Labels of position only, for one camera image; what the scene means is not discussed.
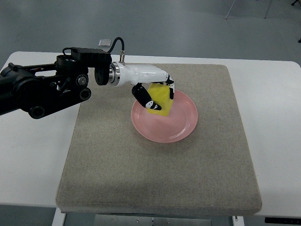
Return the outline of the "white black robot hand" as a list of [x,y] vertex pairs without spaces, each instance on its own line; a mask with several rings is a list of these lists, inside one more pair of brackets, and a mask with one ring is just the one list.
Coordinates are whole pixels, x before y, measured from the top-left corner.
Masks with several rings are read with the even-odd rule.
[[148,91],[143,87],[144,83],[165,83],[169,87],[169,98],[174,98],[174,80],[164,70],[153,65],[127,64],[113,62],[110,65],[109,82],[110,85],[119,87],[126,83],[133,85],[132,94],[141,106],[156,111],[162,107],[155,102]]

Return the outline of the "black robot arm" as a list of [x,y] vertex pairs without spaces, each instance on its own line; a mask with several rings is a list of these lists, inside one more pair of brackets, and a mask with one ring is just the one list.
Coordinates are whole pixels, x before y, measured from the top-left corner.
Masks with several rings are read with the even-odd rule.
[[18,109],[40,119],[91,97],[88,70],[95,68],[98,85],[106,85],[112,58],[109,52],[70,48],[53,64],[21,66],[9,63],[0,73],[0,113]]

